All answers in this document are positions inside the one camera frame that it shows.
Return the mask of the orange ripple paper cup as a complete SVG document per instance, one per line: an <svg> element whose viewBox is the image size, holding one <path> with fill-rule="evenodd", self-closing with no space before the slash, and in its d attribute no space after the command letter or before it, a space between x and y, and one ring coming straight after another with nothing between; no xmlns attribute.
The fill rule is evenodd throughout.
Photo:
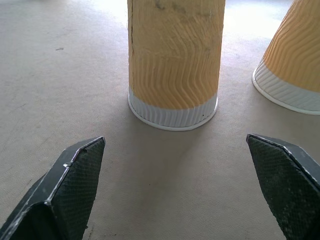
<svg viewBox="0 0 320 240"><path fill-rule="evenodd" d="M320 0L292 2L252 83L279 106L320 116Z"/></svg>
<svg viewBox="0 0 320 240"><path fill-rule="evenodd" d="M218 107L226 0L127 0L128 105L142 122L190 131Z"/></svg>

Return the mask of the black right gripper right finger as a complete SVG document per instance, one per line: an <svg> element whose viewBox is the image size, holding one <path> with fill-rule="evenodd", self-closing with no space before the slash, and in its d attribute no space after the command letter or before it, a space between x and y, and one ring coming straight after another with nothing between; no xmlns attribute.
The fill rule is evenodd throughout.
<svg viewBox="0 0 320 240"><path fill-rule="evenodd" d="M246 137L262 194L287 240L320 240L320 164L300 146Z"/></svg>

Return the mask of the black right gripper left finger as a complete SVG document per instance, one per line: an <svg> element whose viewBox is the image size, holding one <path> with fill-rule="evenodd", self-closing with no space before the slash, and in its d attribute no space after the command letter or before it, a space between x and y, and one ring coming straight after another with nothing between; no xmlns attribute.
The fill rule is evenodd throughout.
<svg viewBox="0 0 320 240"><path fill-rule="evenodd" d="M96 199L103 136L65 148L0 228L0 240L82 240Z"/></svg>

